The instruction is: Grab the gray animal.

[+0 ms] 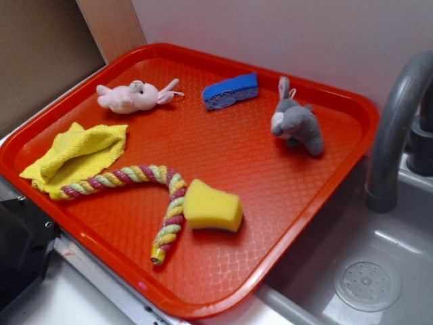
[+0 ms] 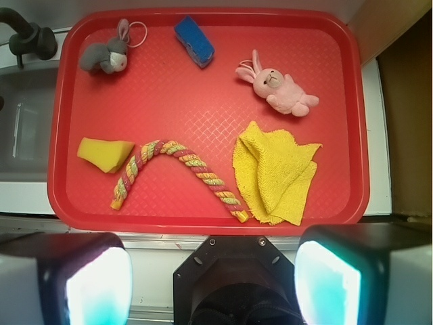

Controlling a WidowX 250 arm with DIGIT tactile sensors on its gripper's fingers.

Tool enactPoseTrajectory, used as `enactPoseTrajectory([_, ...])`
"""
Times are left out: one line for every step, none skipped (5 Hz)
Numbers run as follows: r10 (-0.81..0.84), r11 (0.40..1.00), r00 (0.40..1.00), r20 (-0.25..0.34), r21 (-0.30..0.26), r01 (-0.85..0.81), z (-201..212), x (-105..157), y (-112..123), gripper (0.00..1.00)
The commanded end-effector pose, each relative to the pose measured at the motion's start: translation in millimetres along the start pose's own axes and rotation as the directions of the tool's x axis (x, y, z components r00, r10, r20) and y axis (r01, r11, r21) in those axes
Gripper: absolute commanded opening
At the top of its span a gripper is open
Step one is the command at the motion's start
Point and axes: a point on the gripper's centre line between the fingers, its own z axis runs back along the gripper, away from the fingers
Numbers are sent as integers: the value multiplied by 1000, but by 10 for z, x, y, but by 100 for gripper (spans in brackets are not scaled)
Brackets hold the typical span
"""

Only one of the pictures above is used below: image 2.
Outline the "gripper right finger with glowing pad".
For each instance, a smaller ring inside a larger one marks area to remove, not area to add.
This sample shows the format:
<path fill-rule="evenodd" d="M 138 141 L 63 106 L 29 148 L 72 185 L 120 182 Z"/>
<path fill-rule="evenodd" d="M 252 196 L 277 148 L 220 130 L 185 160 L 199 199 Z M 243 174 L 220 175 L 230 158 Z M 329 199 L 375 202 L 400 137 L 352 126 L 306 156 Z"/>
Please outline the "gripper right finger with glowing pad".
<path fill-rule="evenodd" d="M 431 324 L 432 228 L 311 226 L 300 238 L 294 285 L 306 324 Z"/>

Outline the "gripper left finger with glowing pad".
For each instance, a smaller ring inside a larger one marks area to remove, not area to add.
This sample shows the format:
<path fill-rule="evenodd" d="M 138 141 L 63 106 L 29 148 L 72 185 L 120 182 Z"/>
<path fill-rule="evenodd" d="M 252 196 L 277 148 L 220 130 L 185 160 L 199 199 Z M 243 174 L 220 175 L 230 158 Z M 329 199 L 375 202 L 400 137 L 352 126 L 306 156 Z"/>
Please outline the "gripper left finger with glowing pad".
<path fill-rule="evenodd" d="M 116 234 L 1 235 L 2 324 L 126 324 L 132 294 Z"/>

